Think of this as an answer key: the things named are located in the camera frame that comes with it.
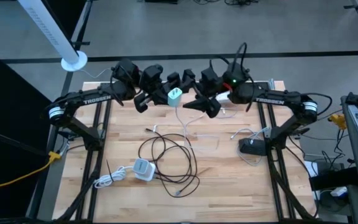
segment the black cable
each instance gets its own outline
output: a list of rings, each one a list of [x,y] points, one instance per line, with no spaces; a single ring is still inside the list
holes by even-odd
[[[153,138],[150,138],[150,139],[147,139],[146,141],[144,141],[140,147],[139,147],[139,150],[138,150],[138,156],[139,158],[142,158],[140,156],[140,152],[143,148],[143,146],[149,142],[149,141],[152,141],[152,145],[151,145],[151,153],[152,153],[152,160],[150,160],[149,162],[153,162],[155,164],[155,175],[157,175],[156,179],[159,179],[161,180],[161,183],[162,185],[164,186],[164,189],[167,191],[167,193],[169,194],[169,196],[171,197],[175,197],[175,198],[181,198],[181,197],[186,197],[190,194],[192,194],[197,188],[198,186],[200,185],[200,179],[197,177],[197,171],[198,171],[198,168],[197,168],[197,159],[196,159],[196,155],[194,153],[194,150],[193,148],[191,147],[191,143],[189,141],[189,139],[187,137],[184,137],[183,135],[181,134],[164,134],[164,135],[161,135],[160,133],[158,132],[153,132],[155,133],[156,135],[158,135],[157,137],[153,137]],[[189,144],[190,146],[190,149],[191,149],[191,153],[189,151],[189,149],[185,146],[181,146],[179,145],[178,143],[176,143],[175,141],[172,141],[171,139],[167,138],[167,136],[181,136],[183,138],[186,139],[187,143]],[[163,142],[163,151],[157,156],[157,158],[154,156],[154,143],[161,139],[162,142]],[[174,146],[171,146],[171,147],[168,147],[167,148],[167,144],[166,142],[171,142],[174,144]],[[189,166],[188,166],[188,169],[186,171],[186,174],[183,174],[183,175],[168,175],[168,174],[164,174],[160,171],[159,169],[159,166],[158,166],[158,161],[164,156],[164,154],[168,151],[168,150],[171,150],[171,149],[174,149],[174,148],[179,148],[181,149],[185,155],[186,155],[186,158],[189,162]],[[189,193],[185,194],[185,195],[180,195],[193,181],[194,179],[197,179],[197,185],[196,187],[191,190]],[[182,183],[185,183],[186,181],[189,182],[181,189],[181,190],[178,190],[174,195],[172,195],[168,189],[167,189],[167,186],[165,185],[166,182],[168,183],[175,183],[175,184],[182,184]]]
[[[308,96],[308,95],[322,96],[322,97],[325,97],[325,98],[327,98],[329,100],[329,103],[328,103],[327,107],[325,107],[325,109],[322,110],[322,112],[319,112],[317,114],[317,116],[319,116],[319,115],[323,114],[325,111],[327,111],[329,109],[329,107],[333,103],[333,99],[330,96],[324,95],[324,94],[321,94],[321,93],[302,93],[302,95],[306,95],[306,96]]]
[[[341,143],[342,141],[342,138],[343,138],[343,134],[345,133],[345,130],[342,130],[342,133],[341,133],[341,130],[338,131],[338,134],[337,134],[337,143],[336,143],[336,146],[334,148],[334,152],[338,154],[338,156],[336,156],[333,161],[331,162],[331,165],[329,166],[329,169],[328,170],[331,170],[333,165],[334,165],[334,162],[336,159],[339,159],[339,158],[342,158],[344,156],[346,156],[342,149],[339,148],[339,143]]]
[[[66,139],[66,138],[63,137],[62,145],[61,145],[60,148],[56,151],[56,153],[60,153],[60,151],[63,149],[63,146],[65,145],[65,139]]]
[[[304,150],[301,149],[300,146],[298,146],[297,144],[295,144],[295,142],[292,140],[291,136],[288,136],[288,138],[290,139],[290,141],[292,142],[292,144],[294,144],[294,145],[302,152],[303,158],[305,158],[306,154],[305,154]]]
[[[251,3],[258,3],[259,0],[231,0],[229,2],[228,0],[224,0],[224,3],[226,3],[228,6],[249,6]]]
[[[332,162],[331,162],[331,158],[328,156],[328,154],[327,154],[326,151],[322,150],[321,153],[322,153],[322,155],[324,156],[324,159],[325,159],[326,162],[327,162],[327,160],[328,160],[329,163],[332,163]]]
[[[286,149],[288,149],[288,151],[290,151],[291,154],[293,154],[293,155],[295,156],[295,158],[299,161],[299,163],[302,165],[302,167],[303,167],[303,168],[305,169],[305,171],[308,173],[309,179],[311,179],[311,176],[310,176],[310,173],[309,173],[309,171],[308,171],[308,168],[306,168],[306,166],[304,165],[304,163],[302,162],[302,160],[299,159],[299,157],[298,157],[289,147],[287,147],[287,146],[285,146],[285,147],[286,147]],[[310,187],[312,188],[312,190],[314,189],[314,187],[313,187],[313,182],[312,182],[312,181],[310,181]],[[316,218],[316,217],[317,217],[318,209],[319,209],[319,206],[318,206],[318,204],[317,204],[317,205],[316,205],[316,212],[314,213],[313,218]]]
[[[71,147],[71,148],[67,149],[67,151],[66,151],[66,152],[68,152],[68,151],[70,151],[70,150],[72,150],[72,149],[76,149],[76,148],[78,148],[78,147],[83,147],[83,146],[85,146],[85,145],[84,145],[84,144],[82,144],[82,145],[79,145],[79,146],[73,146],[73,147]]]
[[[113,183],[114,182],[114,179],[112,178],[112,172],[111,172],[111,169],[110,169],[110,165],[109,165],[109,161],[108,160],[106,160],[106,164],[107,164],[107,169],[109,170],[109,176],[110,176],[110,178],[111,178],[111,183]]]
[[[318,175],[318,173],[314,169],[313,163],[315,163],[316,161],[320,161],[320,160],[325,160],[325,159],[315,159],[315,160],[311,161],[311,168],[313,169],[313,172],[314,172],[315,175]]]
[[[224,57],[222,57],[220,55],[215,55],[215,57],[221,59],[222,61],[224,61],[228,65],[230,64],[230,62],[226,58],[224,58]]]
[[[315,137],[307,136],[307,135],[305,135],[305,134],[302,134],[301,136],[306,137],[306,138],[310,138],[310,139],[315,139],[315,140],[322,140],[322,141],[336,141],[336,139],[329,139],[329,138],[315,138]]]
[[[237,62],[237,58],[240,54],[240,51],[241,49],[244,47],[244,50],[242,51],[242,55],[241,55],[241,62],[240,62],[240,68],[241,68],[241,72],[242,74],[246,77],[248,76],[249,77],[249,80],[251,80],[251,83],[252,83],[252,96],[251,96],[251,101],[250,103],[248,104],[247,108],[246,108],[246,112],[249,111],[249,109],[251,108],[252,106],[252,102],[254,101],[254,96],[255,96],[255,82],[254,82],[254,79],[252,79],[252,77],[250,75],[247,75],[246,71],[244,71],[244,67],[243,67],[243,64],[244,64],[244,58],[246,56],[246,53],[247,53],[247,48],[248,48],[248,45],[246,42],[242,43],[241,46],[238,48],[237,52],[236,52],[236,56],[234,57],[234,60],[233,60],[233,65],[232,65],[232,68],[231,68],[231,72],[234,71],[234,67],[236,65],[236,62]]]
[[[329,116],[333,115],[334,113],[338,113],[338,112],[340,112],[340,111],[342,111],[342,110],[343,110],[343,109],[334,111],[334,112],[332,112],[332,113],[330,113],[330,114],[328,114],[328,115],[326,115],[326,116],[323,116],[322,118],[319,118],[317,121],[321,121],[321,120],[324,119],[324,118],[328,118]]]

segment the concrete floor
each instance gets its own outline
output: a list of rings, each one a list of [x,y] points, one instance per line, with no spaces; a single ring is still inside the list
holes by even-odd
[[[358,50],[358,15],[345,10],[349,0],[260,0],[248,7],[227,6],[221,2],[204,6],[192,0],[179,5],[146,4],[136,0],[100,0],[94,2],[81,48],[90,57],[165,54],[227,54],[234,53],[246,41],[248,52],[316,52]],[[48,40],[17,2],[0,1],[0,58],[59,57]],[[164,76],[192,68],[195,74],[208,66],[208,60],[137,61],[141,69],[159,63]],[[339,98],[350,91],[358,93],[358,56],[247,58],[254,80],[284,80],[290,91],[317,92],[332,96],[330,110],[340,109]],[[115,62],[88,63],[85,70],[97,74]],[[60,96],[66,72],[59,63],[10,65],[18,74],[54,100]],[[218,74],[225,64],[214,61]],[[79,90],[83,82],[108,81],[106,72],[92,79],[75,72],[70,91]],[[326,100],[315,98],[320,107]],[[310,136],[335,138],[337,127],[327,121],[310,126]],[[335,141],[301,139],[307,154],[321,155],[325,150],[334,157]],[[341,143],[346,157],[352,158],[349,140]],[[41,218],[50,218],[62,173],[62,164],[54,167],[49,182],[47,202]],[[324,219],[346,220],[343,217]]]

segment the white pole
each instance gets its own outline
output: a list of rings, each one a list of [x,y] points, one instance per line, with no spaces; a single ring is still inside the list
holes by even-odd
[[[19,0],[19,3],[62,56],[64,70],[74,72],[86,65],[86,54],[74,50],[41,0]]]

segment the white label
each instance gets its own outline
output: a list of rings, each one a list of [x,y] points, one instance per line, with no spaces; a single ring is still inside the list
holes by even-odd
[[[284,105],[283,100],[270,100],[270,99],[256,98],[256,101],[261,102],[261,103],[271,103],[271,104],[276,104],[276,105]]]
[[[100,101],[105,101],[105,100],[110,100],[110,99],[111,99],[111,96],[102,96],[102,97],[98,97],[98,98],[95,98],[95,99],[84,100],[84,104],[88,105],[88,104],[91,104],[91,103],[97,103],[97,102],[100,102]]]

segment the wooden table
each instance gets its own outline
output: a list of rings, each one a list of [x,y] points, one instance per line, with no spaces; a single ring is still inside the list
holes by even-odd
[[[99,83],[84,83],[83,89],[89,90],[98,85]],[[277,90],[285,89],[283,82],[275,82],[275,86]],[[191,101],[193,97],[192,92],[183,95],[182,102]],[[146,112],[140,114],[135,110],[133,101],[126,101],[124,104],[124,107],[116,102],[112,105],[101,175],[108,174],[106,159],[112,170],[116,170],[119,166],[133,165],[139,146],[146,139],[155,136],[154,133],[146,132],[145,128],[152,129],[155,124],[158,124],[157,131],[161,134],[183,133],[182,126],[175,117],[174,108],[149,106]],[[239,111],[233,118],[210,119],[205,115],[188,126],[192,134],[212,134],[220,137],[217,150],[214,150],[217,142],[215,138],[190,138],[194,147],[202,147],[195,150],[201,183],[194,193],[184,198],[172,198],[163,189],[159,180],[143,182],[135,179],[134,174],[129,171],[125,180],[98,190],[93,221],[277,221],[266,158],[264,157],[260,164],[254,167],[245,163],[237,155],[238,140],[250,136],[250,132],[240,133],[230,140],[238,129],[250,128],[254,131],[261,129],[257,104],[254,103],[248,113],[245,112],[245,107],[245,105],[239,105]],[[264,108],[267,117],[267,107],[264,106]],[[76,117],[91,126],[94,111],[95,105],[83,106],[78,109]],[[184,122],[202,115],[199,111],[184,108],[178,111],[179,117]],[[274,106],[274,112],[277,125],[281,125],[291,116],[291,111],[284,106]],[[183,138],[175,138],[175,140],[183,144]],[[71,146],[80,144],[83,144],[81,139]],[[287,142],[287,146],[302,158],[301,152],[290,141]],[[307,211],[314,213],[315,205],[308,174],[287,150],[283,151],[283,155],[291,190]],[[151,158],[150,145],[143,150],[142,157]],[[86,150],[83,147],[73,149],[68,153],[53,218],[59,217],[79,192],[85,158]],[[256,161],[257,157],[248,156],[248,159]],[[188,168],[185,155],[179,149],[167,153],[159,164],[162,172],[172,175],[183,174]],[[181,188],[182,185],[168,185],[172,194]],[[285,214],[288,214],[283,195],[281,192],[283,209]],[[84,217],[88,211],[89,196],[90,191],[85,201]]]

